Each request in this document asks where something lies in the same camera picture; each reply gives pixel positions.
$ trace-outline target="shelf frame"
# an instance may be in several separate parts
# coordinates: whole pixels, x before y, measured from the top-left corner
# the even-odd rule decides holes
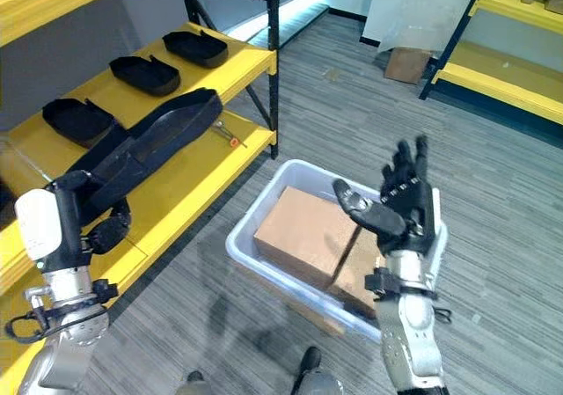
[[[541,91],[532,91],[517,84],[512,83],[507,77],[505,80],[495,75],[487,75],[475,70],[469,65],[458,65],[452,60],[455,50],[460,46],[460,40],[465,28],[468,26],[472,16],[477,10],[486,10],[502,15],[507,18],[516,19],[526,24],[532,24],[541,28],[545,28],[555,33],[563,33],[563,16],[549,12],[543,9],[540,3],[522,4],[520,0],[470,0],[464,15],[459,20],[454,33],[450,37],[450,41],[442,52],[440,59],[437,61],[424,88],[420,92],[419,99],[426,99],[428,94],[435,88],[438,80],[453,83],[459,87],[479,92],[487,97],[494,98],[507,105],[515,106],[519,109],[533,113],[541,118],[561,124],[563,118],[563,108],[558,98],[549,97]],[[483,53],[490,54],[492,49],[482,48]],[[526,62],[514,56],[504,54],[503,58],[514,61],[516,64],[526,64],[530,71],[540,70],[543,67]],[[556,71],[551,72],[543,69],[547,76],[551,76]]]
[[[260,112],[260,115],[269,126],[269,128],[276,133],[275,144],[270,146],[270,156],[272,159],[276,159],[279,153],[278,138],[279,135],[279,110],[280,110],[280,0],[263,0],[266,1],[267,7],[267,48],[268,50],[275,51],[278,56],[276,56],[276,66],[275,72],[273,74],[268,74],[268,90],[269,90],[269,112],[264,107],[258,94],[252,88],[251,85],[246,86],[246,92],[250,96],[252,102]],[[200,24],[200,18],[203,19],[205,24],[211,30],[217,30],[213,20],[201,4],[200,0],[184,0],[186,6],[187,16],[190,21],[195,24]]]
[[[202,9],[198,0],[185,0],[185,2],[188,17],[193,23],[199,25],[201,17],[204,19],[206,24],[208,24],[209,28],[216,29],[208,14]],[[266,2],[269,24],[269,50],[253,48],[256,49],[255,52],[249,53],[248,56],[244,56],[244,54],[242,57],[239,57],[239,55],[233,55],[235,61],[231,67],[236,67],[237,64],[241,65],[250,57],[253,62],[253,66],[251,68],[239,72],[239,77],[234,77],[230,74],[230,81],[227,83],[223,74],[216,72],[214,75],[213,71],[203,72],[200,67],[192,67],[194,68],[192,72],[194,74],[200,74],[201,76],[194,77],[192,75],[190,84],[180,87],[176,93],[173,93],[169,97],[178,96],[182,92],[192,91],[195,90],[195,88],[205,85],[209,88],[217,86],[220,88],[218,93],[222,102],[226,103],[235,97],[239,91],[242,91],[245,88],[251,96],[252,101],[259,109],[260,114],[264,118],[267,128],[254,124],[252,121],[242,118],[235,113],[231,113],[226,110],[223,111],[222,119],[227,124],[227,127],[233,132],[233,134],[239,137],[246,146],[240,145],[233,149],[230,147],[228,142],[222,141],[223,138],[213,129],[208,129],[199,139],[192,142],[174,155],[174,157],[163,165],[158,172],[145,180],[128,196],[129,204],[134,212],[131,234],[120,245],[118,245],[114,251],[111,251],[106,255],[108,256],[106,258],[107,260],[115,258],[115,264],[112,263],[106,269],[99,269],[99,267],[96,267],[95,263],[92,263],[92,278],[96,279],[102,276],[110,279],[110,282],[118,283],[120,293],[122,294],[145,270],[149,268],[149,266],[165,251],[165,249],[170,246],[173,240],[177,238],[188,226],[190,226],[206,210],[206,208],[223,193],[226,187],[229,186],[267,146],[270,147],[271,157],[277,157],[279,123],[279,0],[266,0]],[[185,28],[186,27],[188,29],[195,28],[196,30],[200,28],[192,24],[188,24]],[[209,30],[208,33],[212,35],[219,34],[211,30]],[[233,41],[233,39],[226,36],[223,36],[223,38]],[[159,49],[162,49],[162,45],[163,43],[159,40],[145,49],[141,49],[137,52],[137,55],[147,56],[155,53],[155,50],[158,51]],[[163,49],[160,55],[161,57],[164,57],[166,61],[172,62],[172,58],[168,60],[167,57],[173,55],[165,54]],[[185,72],[185,77],[190,77],[190,74],[187,73],[187,71]],[[268,74],[269,80],[268,111],[262,105],[256,92],[250,86],[250,83],[263,72]],[[149,107],[153,108],[153,103],[165,102],[165,99],[155,102],[154,98],[146,98],[141,93],[136,92],[135,89],[128,89],[126,84],[120,83],[118,80],[111,79],[111,73],[108,72],[108,70],[104,71],[88,83],[83,84],[72,91],[66,97],[77,99],[92,97],[96,101],[104,101],[102,105],[108,107],[110,112],[115,112],[118,120],[120,120],[126,127],[130,127],[138,121],[138,119],[140,119],[136,118],[137,115],[142,117],[144,114],[150,112]],[[132,91],[133,93],[124,95],[124,91]],[[115,99],[120,98],[120,95],[121,99],[128,100],[128,102],[125,100],[123,103],[127,102],[130,104],[131,98],[135,100],[142,100],[143,103],[146,104],[147,109],[138,112],[138,110],[135,110],[133,106],[128,106],[128,109],[120,108],[120,103],[115,101]],[[44,147],[49,147],[49,151],[52,154],[56,153],[56,156],[51,157],[52,162],[45,164],[46,169],[48,170],[48,175],[53,177],[58,177],[63,174],[64,171],[72,165],[73,161],[78,159],[84,153],[83,150],[74,143],[66,140],[60,135],[57,135],[54,130],[46,127],[46,124],[42,122],[41,113],[35,114],[32,118],[30,118],[30,120],[12,130],[10,135],[17,143],[21,143],[23,146],[29,146],[27,147],[28,149],[35,148],[32,152],[37,153],[38,156],[41,156],[41,152],[45,152],[42,149],[38,149],[39,147],[42,147],[43,149]],[[156,185],[155,183],[157,183],[159,179],[172,181],[173,177],[176,177],[178,181],[178,179],[181,179],[182,177],[180,177],[175,171],[172,171],[173,165],[178,162],[182,162],[182,160],[185,160],[186,157],[193,159],[202,153],[209,156],[210,153],[208,149],[211,146],[213,146],[214,150],[216,150],[215,153],[211,153],[212,156],[215,156],[217,162],[216,167],[213,167],[211,171],[200,172],[200,176],[203,175],[201,182],[198,181],[195,184],[192,182],[192,186],[190,187],[191,190],[184,189],[186,194],[176,194],[181,200],[179,200],[177,206],[174,206],[174,208],[167,211],[166,215],[150,218],[150,220],[147,221],[147,217],[150,216],[151,212],[158,212],[158,207],[152,208],[150,206],[150,204],[157,204],[151,203],[151,200],[154,199],[153,191],[154,186]],[[183,188],[182,186],[175,187],[178,188],[178,192]],[[144,205],[148,206],[146,209],[147,211],[145,211],[146,215],[137,214],[135,216],[135,206],[138,208],[140,207],[139,200],[144,200]],[[16,238],[16,234],[17,225],[14,223],[11,226],[11,234],[8,235],[0,233],[0,238],[7,237],[14,240],[14,238]],[[10,246],[10,242],[11,241],[8,241],[7,245],[0,244],[0,249]],[[11,263],[8,269],[2,268],[0,270],[0,278],[2,278],[5,274],[11,277],[11,285],[3,287],[4,293],[7,293],[4,299],[9,298],[9,302],[13,300],[14,305],[23,312],[28,310],[26,303],[19,300],[17,295],[12,293],[16,288],[19,288],[19,286],[27,288],[27,286],[34,283],[27,280],[27,277],[31,276],[30,274],[35,274],[35,278],[38,279],[40,276],[38,271],[33,268],[32,262],[27,258],[25,252],[21,250],[20,246],[21,245],[14,245],[13,252],[2,253],[3,259],[8,259]],[[14,347],[13,344],[15,344],[15,342],[13,341],[10,341],[9,343],[6,341],[2,342],[7,344],[6,352],[12,351],[12,349],[15,351],[13,355],[11,355],[10,363],[5,364],[5,367],[3,367],[0,384],[3,387],[7,387],[9,389],[9,393],[15,393],[21,379],[26,373],[30,361],[33,359],[33,356],[39,352],[43,343],[38,342],[32,344],[31,346],[21,348],[20,346]]]

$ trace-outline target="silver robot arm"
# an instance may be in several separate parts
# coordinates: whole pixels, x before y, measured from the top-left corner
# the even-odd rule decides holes
[[[400,395],[446,395],[434,338],[435,278],[443,249],[436,238],[440,195],[426,181],[426,137],[418,137],[416,146],[413,160],[408,144],[398,144],[394,169],[383,169],[381,203],[354,193],[341,179],[333,187],[346,213],[377,234],[386,258],[386,267],[366,276],[365,288],[377,296],[382,354],[393,385]]]
[[[81,237],[77,193],[87,185],[91,185],[89,173],[71,172],[16,202],[26,251],[45,281],[44,286],[24,293],[32,310],[5,327],[7,335],[19,343],[45,339],[19,387],[22,395],[74,393],[109,325],[103,304],[117,296],[117,287],[107,280],[92,282],[89,265],[93,253],[107,252],[125,237],[130,215],[123,199],[113,206],[109,219]],[[49,309],[44,297],[50,299]],[[18,334],[16,324],[21,320],[36,321],[39,330]]]

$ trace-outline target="white plastic bin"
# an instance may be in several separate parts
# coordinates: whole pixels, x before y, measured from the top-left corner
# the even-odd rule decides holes
[[[267,260],[262,259],[258,248],[254,244],[253,237],[256,230],[258,230],[267,214],[278,201],[285,187],[291,186],[317,197],[337,202],[333,192],[333,181],[337,178],[344,177],[302,160],[289,160],[283,164],[227,237],[227,252],[236,262],[269,280],[279,290],[299,303],[307,305],[324,317],[336,320],[348,330],[358,332],[379,342],[381,340],[379,329],[362,318],[345,311],[341,301],[313,288],[311,285],[298,280]],[[346,179],[346,182],[361,195],[379,201],[378,191],[349,179]],[[428,256],[432,261],[429,270],[433,274],[437,274],[447,239],[448,232],[445,225],[442,224],[438,232],[438,238],[435,240],[431,250],[431,255]]]

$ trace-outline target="cardboard box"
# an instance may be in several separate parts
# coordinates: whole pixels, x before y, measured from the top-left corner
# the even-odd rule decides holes
[[[326,289],[355,223],[338,204],[287,187],[254,234],[260,254],[301,281]]]
[[[364,288],[364,277],[376,267],[385,267],[385,257],[377,248],[377,235],[359,229],[355,241],[328,292],[368,318],[375,317],[374,293]]]
[[[431,53],[413,48],[394,48],[385,69],[385,78],[417,84],[426,69]]]

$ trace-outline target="gray carpet floor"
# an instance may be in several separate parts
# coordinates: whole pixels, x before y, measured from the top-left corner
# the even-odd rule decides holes
[[[238,271],[224,240],[276,169],[301,158],[368,186],[426,133],[450,228],[435,329],[453,395],[563,394],[561,149],[383,78],[362,25],[325,15],[281,52],[281,155],[264,153],[111,309],[89,394],[172,394],[199,369],[217,394],[288,394],[303,351],[346,394],[395,393],[379,346],[322,333]],[[266,100],[267,80],[255,88]],[[259,121],[241,94],[230,108]]]

